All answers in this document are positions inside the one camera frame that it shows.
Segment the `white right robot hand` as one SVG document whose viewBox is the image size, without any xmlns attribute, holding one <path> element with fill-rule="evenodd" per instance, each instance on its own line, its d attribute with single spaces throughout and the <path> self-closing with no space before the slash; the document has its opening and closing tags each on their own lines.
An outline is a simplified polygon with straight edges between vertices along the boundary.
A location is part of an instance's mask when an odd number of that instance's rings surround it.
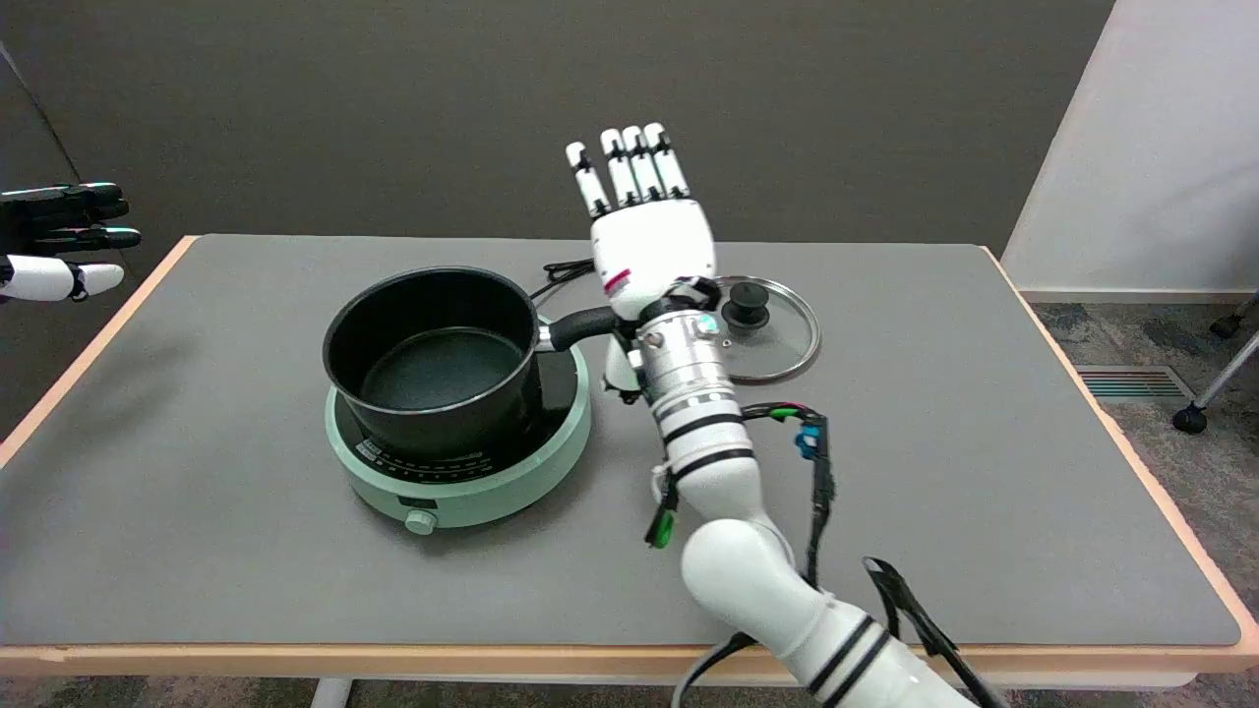
<svg viewBox="0 0 1259 708">
<path fill-rule="evenodd" d="M 592 219 L 593 267 L 616 317 L 604 358 L 604 385 L 635 398 L 640 384 L 630 367 L 631 325 L 642 323 L 680 278 L 714 278 L 713 231 L 692 198 L 665 126 L 607 128 L 601 149 L 612 190 L 580 141 L 567 144 L 567 163 Z"/>
</svg>

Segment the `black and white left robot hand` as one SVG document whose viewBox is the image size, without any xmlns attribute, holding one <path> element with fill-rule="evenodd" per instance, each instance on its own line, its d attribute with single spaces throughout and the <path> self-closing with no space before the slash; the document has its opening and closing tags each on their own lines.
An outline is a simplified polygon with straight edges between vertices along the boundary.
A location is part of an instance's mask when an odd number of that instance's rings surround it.
<svg viewBox="0 0 1259 708">
<path fill-rule="evenodd" d="M 121 265 L 72 262 L 64 254 L 94 254 L 138 247 L 144 234 L 108 220 L 128 214 L 112 181 L 9 190 L 1 197 L 3 301 L 82 302 L 117 287 Z"/>
</svg>

